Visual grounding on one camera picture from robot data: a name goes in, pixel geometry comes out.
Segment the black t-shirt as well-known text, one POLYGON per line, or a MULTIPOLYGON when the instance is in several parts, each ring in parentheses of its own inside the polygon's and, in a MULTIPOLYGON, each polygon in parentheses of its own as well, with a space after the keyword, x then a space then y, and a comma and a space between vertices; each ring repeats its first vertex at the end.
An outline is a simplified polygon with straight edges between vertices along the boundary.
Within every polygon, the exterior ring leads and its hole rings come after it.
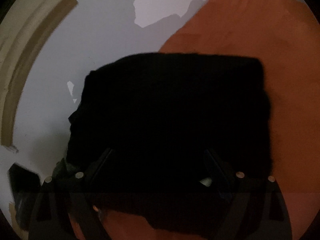
POLYGON ((131 55, 86 76, 66 161, 107 209, 198 233, 201 180, 270 175, 270 111, 258 59, 131 55))

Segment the dark green garment pile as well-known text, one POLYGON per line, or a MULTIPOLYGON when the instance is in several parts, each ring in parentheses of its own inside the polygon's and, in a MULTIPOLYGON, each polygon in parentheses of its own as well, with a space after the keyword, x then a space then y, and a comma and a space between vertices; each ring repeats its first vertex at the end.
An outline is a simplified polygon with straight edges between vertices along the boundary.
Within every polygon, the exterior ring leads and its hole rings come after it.
POLYGON ((55 166, 52 172, 53 179, 61 179, 65 177, 68 173, 67 164, 65 158, 62 158, 55 166))

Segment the beige curtain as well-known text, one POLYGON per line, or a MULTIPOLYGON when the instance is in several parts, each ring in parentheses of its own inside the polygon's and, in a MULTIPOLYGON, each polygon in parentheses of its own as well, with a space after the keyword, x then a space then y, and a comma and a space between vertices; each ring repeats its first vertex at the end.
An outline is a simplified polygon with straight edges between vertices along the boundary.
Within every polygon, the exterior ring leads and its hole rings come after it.
POLYGON ((35 59, 77 0, 16 0, 1 22, 1 145, 11 147, 17 106, 35 59))

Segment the orange fleece bed blanket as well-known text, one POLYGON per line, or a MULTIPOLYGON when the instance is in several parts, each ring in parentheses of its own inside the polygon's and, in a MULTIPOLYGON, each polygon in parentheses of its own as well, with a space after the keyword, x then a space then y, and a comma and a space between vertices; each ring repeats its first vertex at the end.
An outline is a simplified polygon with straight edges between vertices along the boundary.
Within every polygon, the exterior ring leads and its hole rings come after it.
POLYGON ((91 71, 70 116, 76 239, 319 239, 319 23, 209 0, 91 71))

